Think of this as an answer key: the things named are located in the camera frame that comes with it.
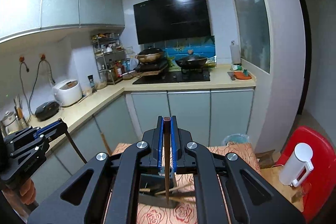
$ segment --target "blue gripper pad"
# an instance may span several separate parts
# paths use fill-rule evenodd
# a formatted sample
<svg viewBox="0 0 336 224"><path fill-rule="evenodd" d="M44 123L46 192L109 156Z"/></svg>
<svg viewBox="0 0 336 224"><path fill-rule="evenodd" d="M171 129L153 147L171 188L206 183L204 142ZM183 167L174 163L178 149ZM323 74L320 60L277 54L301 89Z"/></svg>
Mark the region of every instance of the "blue gripper pad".
<svg viewBox="0 0 336 224"><path fill-rule="evenodd" d="M162 148L163 148L163 117L161 118L159 148L157 150L157 167L160 169L162 166Z"/></svg>
<svg viewBox="0 0 336 224"><path fill-rule="evenodd" d="M49 129L49 128L51 128L51 127L53 127L53 126L55 126L55 125L57 125L57 124L59 124L59 123L61 123L61 121L55 121L55 122L52 122L51 124L49 124L49 125L47 125L47 126L45 126L45 127L40 128L39 130L37 130L37 131L33 134L34 139L36 140L37 138L40 137L41 134L44 134L44 132L45 132L47 129Z"/></svg>
<svg viewBox="0 0 336 224"><path fill-rule="evenodd" d="M173 161L173 171L176 172L177 168L177 151L176 151L176 143L175 143L175 134L174 134L174 124L173 124L173 117L170 119L170 136L171 136L171 155Z"/></svg>

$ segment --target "metal screw cap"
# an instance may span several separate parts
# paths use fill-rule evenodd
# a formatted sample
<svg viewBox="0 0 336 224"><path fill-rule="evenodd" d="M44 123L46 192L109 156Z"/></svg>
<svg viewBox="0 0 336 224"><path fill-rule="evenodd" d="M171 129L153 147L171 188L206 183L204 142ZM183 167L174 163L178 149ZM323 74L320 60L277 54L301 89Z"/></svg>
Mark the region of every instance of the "metal screw cap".
<svg viewBox="0 0 336 224"><path fill-rule="evenodd" d="M189 143L187 143L187 147L189 149L195 149L197 147L197 143L195 143L195 142L189 142Z"/></svg>
<svg viewBox="0 0 336 224"><path fill-rule="evenodd" d="M238 159L238 156L237 156L236 153L229 153L229 154L227 154L227 158L229 160L236 160L236 159Z"/></svg>
<svg viewBox="0 0 336 224"><path fill-rule="evenodd" d="M145 148L145 147L147 147L147 145L148 144L144 141L140 141L136 144L137 148Z"/></svg>
<svg viewBox="0 0 336 224"><path fill-rule="evenodd" d="M96 159L97 160L104 160L104 159L106 159L107 158L107 155L106 155L106 153L104 153L104 152L100 152L99 154L97 154L97 156L96 156Z"/></svg>

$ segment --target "red chair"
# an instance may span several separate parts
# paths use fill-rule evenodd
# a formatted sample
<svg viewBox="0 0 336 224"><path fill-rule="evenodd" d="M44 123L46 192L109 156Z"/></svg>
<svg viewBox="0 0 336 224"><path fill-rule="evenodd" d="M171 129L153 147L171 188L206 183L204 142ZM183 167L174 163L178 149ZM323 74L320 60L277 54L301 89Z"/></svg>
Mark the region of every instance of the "red chair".
<svg viewBox="0 0 336 224"><path fill-rule="evenodd" d="M336 185L336 155L332 145L318 132L308 127L298 127L290 137L276 164L285 165L298 143L306 143L313 150L314 170L302 182L311 185L303 197L303 215L309 223L320 211Z"/></svg>

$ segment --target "blue tile backsplash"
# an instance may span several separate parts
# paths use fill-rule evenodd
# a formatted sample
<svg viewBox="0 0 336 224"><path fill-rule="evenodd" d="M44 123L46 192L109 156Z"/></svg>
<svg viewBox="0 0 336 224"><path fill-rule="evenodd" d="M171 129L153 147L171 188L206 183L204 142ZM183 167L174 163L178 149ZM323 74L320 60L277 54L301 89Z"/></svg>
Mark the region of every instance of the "blue tile backsplash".
<svg viewBox="0 0 336 224"><path fill-rule="evenodd" d="M160 48L166 53L171 69L179 68L174 60L188 55L188 50L193 50L195 55L212 58L216 55L215 37L191 37L160 41L144 44L144 48Z"/></svg>

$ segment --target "lower cabinet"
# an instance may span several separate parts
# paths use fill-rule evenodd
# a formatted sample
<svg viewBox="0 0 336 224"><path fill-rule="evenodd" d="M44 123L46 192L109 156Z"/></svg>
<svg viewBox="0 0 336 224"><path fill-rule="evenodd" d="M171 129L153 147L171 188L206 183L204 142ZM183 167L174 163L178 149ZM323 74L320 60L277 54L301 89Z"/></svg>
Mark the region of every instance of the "lower cabinet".
<svg viewBox="0 0 336 224"><path fill-rule="evenodd" d="M114 100L102 111L95 114L94 118L112 151L118 143L139 141L124 96Z"/></svg>
<svg viewBox="0 0 336 224"><path fill-rule="evenodd" d="M193 141L209 145L210 91L168 92L170 114L177 126L190 131Z"/></svg>
<svg viewBox="0 0 336 224"><path fill-rule="evenodd" d="M246 134L253 89L212 90L210 146L220 146L231 134Z"/></svg>
<svg viewBox="0 0 336 224"><path fill-rule="evenodd" d="M132 92L142 133L156 128L158 116L170 116L167 92Z"/></svg>
<svg viewBox="0 0 336 224"><path fill-rule="evenodd" d="M71 137L87 161L100 152L106 152L100 132L93 118L90 118L83 126L71 133ZM67 139L58 148L53 149L53 152L72 175L84 165Z"/></svg>
<svg viewBox="0 0 336 224"><path fill-rule="evenodd" d="M51 154L45 163L31 176L36 188L36 201L41 203L65 183L71 174Z"/></svg>

